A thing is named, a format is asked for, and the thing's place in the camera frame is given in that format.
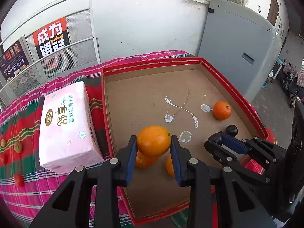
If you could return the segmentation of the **orange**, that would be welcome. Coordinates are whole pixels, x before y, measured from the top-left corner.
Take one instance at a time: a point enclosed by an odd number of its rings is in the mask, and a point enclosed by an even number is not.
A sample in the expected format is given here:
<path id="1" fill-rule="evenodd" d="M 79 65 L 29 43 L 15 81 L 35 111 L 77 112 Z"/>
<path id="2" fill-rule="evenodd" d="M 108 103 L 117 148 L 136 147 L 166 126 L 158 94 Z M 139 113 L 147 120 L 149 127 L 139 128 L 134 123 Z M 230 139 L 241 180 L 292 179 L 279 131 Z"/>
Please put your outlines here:
<path id="1" fill-rule="evenodd" d="M 218 101 L 214 104 L 212 113 L 217 120 L 226 120 L 230 118 L 231 106 L 224 101 Z"/>
<path id="2" fill-rule="evenodd" d="M 137 135 L 137 149 L 147 157 L 159 157 L 171 146 L 171 134 L 162 126 L 149 126 Z"/>
<path id="3" fill-rule="evenodd" d="M 175 176 L 175 174 L 174 174 L 174 167 L 173 167 L 173 163 L 172 163 L 172 158 L 171 158 L 170 155 L 166 158 L 165 168 L 166 168 L 167 173 L 171 177 Z"/>
<path id="4" fill-rule="evenodd" d="M 135 167 L 139 169 L 148 169 L 149 167 L 155 165 L 157 160 L 158 157 L 145 156 L 138 150 L 135 160 Z"/>

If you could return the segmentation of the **red cardboard box tray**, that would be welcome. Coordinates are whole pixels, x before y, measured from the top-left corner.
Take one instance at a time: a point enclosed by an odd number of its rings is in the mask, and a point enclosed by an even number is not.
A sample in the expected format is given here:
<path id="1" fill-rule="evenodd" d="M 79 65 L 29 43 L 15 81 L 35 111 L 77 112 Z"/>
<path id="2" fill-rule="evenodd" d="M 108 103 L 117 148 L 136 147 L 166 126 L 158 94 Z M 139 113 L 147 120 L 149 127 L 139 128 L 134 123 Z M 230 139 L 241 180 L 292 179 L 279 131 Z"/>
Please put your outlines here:
<path id="1" fill-rule="evenodd" d="M 166 128 L 193 157 L 215 168 L 220 164 L 204 148 L 210 135 L 234 124 L 239 130 L 238 139 L 269 136 L 249 102 L 202 58 L 108 66 L 101 72 L 101 82 L 111 156 L 126 147 L 131 136 L 153 125 Z M 213 116 L 213 106 L 218 101 L 230 104 L 230 118 L 217 120 Z M 188 206 L 190 189 L 178 186 L 166 172 L 165 162 L 166 155 L 162 155 L 148 169 L 136 169 L 130 184 L 121 188 L 130 216 L 154 217 Z"/>

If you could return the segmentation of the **purple cookbook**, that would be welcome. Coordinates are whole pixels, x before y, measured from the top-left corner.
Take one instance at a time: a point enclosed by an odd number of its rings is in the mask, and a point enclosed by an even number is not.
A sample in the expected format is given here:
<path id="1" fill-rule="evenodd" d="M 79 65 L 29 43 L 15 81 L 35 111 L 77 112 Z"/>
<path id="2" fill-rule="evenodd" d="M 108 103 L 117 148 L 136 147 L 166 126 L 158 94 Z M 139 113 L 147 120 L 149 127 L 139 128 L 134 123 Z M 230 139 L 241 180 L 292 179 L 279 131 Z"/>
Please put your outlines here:
<path id="1" fill-rule="evenodd" d="M 31 64 L 26 54 L 22 39 L 19 39 L 1 55 L 1 73 L 6 82 L 14 79 Z"/>

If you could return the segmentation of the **pink tissue pack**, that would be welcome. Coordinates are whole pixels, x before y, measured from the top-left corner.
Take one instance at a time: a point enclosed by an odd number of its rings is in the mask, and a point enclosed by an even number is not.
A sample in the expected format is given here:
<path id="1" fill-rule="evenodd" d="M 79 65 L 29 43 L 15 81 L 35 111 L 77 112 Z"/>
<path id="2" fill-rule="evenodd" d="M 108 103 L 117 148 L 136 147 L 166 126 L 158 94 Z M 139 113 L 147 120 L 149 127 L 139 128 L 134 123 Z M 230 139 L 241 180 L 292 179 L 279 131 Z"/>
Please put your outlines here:
<path id="1" fill-rule="evenodd" d="M 83 81 L 65 86 L 44 99 L 40 134 L 40 166 L 57 174 L 104 161 L 95 134 Z"/>

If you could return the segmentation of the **brown kiwi far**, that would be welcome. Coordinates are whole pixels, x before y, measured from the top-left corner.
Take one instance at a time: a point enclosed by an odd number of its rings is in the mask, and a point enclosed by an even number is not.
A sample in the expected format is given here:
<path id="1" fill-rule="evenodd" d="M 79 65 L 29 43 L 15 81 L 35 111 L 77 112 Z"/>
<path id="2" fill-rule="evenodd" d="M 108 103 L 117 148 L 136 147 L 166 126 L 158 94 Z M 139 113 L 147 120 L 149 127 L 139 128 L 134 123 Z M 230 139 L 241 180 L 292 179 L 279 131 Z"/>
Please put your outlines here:
<path id="1" fill-rule="evenodd" d="M 0 146 L 3 147 L 3 148 L 6 147 L 6 140 L 5 139 L 0 140 Z"/>

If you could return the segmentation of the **grey metal cabinet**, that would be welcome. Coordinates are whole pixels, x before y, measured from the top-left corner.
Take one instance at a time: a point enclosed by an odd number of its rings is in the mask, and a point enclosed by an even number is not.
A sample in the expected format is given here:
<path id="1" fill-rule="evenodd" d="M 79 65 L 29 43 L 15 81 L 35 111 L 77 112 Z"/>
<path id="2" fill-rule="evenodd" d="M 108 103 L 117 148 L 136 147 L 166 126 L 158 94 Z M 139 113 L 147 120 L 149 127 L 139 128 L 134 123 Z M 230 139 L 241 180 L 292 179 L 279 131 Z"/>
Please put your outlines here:
<path id="1" fill-rule="evenodd" d="M 231 1 L 210 1 L 198 56 L 249 102 L 265 83 L 281 46 L 275 27 L 261 15 Z"/>

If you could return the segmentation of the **brown kiwi near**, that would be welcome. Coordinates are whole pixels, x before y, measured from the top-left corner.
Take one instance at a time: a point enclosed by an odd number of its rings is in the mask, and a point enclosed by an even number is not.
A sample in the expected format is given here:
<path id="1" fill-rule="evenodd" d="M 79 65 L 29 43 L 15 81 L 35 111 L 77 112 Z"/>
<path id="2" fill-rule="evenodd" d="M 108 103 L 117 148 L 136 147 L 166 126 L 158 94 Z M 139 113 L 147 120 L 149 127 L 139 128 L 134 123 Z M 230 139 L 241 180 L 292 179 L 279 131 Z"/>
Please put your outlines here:
<path id="1" fill-rule="evenodd" d="M 16 153 L 20 154 L 23 151 L 23 146 L 19 141 L 16 141 L 13 146 Z"/>

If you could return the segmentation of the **brown kiwi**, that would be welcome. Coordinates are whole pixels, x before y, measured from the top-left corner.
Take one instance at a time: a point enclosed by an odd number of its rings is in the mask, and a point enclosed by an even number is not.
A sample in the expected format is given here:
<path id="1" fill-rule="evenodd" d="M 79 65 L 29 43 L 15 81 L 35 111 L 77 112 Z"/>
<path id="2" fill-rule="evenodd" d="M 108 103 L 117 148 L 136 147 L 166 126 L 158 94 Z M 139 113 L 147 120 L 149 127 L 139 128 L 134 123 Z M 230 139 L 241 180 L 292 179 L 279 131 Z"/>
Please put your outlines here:
<path id="1" fill-rule="evenodd" d="M 3 148 L 6 147 L 6 140 L 5 139 L 0 140 L 0 146 L 3 147 Z"/>
<path id="2" fill-rule="evenodd" d="M 19 141 L 16 141 L 13 146 L 16 153 L 20 154 L 23 151 L 23 146 Z"/>

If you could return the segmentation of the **red black poster book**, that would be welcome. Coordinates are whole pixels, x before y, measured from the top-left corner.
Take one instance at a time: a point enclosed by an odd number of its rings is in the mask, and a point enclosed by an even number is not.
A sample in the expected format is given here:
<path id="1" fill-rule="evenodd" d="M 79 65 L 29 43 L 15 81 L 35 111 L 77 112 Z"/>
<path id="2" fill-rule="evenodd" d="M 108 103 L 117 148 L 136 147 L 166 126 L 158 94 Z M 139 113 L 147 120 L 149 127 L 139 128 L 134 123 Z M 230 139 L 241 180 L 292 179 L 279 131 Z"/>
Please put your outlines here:
<path id="1" fill-rule="evenodd" d="M 32 36 L 40 59 L 65 48 L 70 44 L 66 17 L 41 27 Z"/>

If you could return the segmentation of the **dark plum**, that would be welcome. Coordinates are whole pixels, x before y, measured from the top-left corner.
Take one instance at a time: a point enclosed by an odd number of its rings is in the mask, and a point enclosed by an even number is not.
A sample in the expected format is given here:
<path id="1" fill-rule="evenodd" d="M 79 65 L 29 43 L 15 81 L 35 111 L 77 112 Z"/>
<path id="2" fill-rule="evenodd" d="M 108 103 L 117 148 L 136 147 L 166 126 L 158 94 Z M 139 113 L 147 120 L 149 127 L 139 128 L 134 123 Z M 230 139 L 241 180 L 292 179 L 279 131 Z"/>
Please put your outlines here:
<path id="1" fill-rule="evenodd" d="M 225 129 L 225 133 L 232 137 L 237 136 L 238 132 L 239 130 L 236 125 L 228 125 Z"/>

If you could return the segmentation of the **red tomato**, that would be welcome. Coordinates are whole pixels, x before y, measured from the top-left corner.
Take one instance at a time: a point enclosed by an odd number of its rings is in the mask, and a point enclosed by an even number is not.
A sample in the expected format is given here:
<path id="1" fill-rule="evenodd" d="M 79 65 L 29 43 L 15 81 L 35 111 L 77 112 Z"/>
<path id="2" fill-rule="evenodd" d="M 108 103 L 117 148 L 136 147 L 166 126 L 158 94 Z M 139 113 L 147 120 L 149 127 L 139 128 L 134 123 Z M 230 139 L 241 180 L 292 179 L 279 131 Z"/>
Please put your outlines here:
<path id="1" fill-rule="evenodd" d="M 25 183 L 24 183 L 23 176 L 21 174 L 16 173 L 13 176 L 13 179 L 14 179 L 14 182 L 15 182 L 16 186 L 18 186 L 18 187 L 24 187 Z"/>
<path id="2" fill-rule="evenodd" d="M 7 165 L 8 164 L 8 158 L 4 153 L 0 154 L 0 161 L 3 165 Z"/>

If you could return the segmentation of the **white metal mesh rack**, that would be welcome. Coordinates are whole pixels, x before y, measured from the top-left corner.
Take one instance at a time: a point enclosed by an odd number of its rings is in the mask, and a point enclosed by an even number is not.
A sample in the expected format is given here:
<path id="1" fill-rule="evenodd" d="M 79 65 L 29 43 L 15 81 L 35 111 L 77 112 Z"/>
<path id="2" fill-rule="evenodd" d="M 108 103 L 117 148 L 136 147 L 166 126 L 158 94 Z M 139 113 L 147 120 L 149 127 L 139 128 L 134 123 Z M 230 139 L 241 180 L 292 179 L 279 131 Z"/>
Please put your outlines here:
<path id="1" fill-rule="evenodd" d="M 1 42 L 1 110 L 56 77 L 101 62 L 92 0 L 57 0 Z"/>

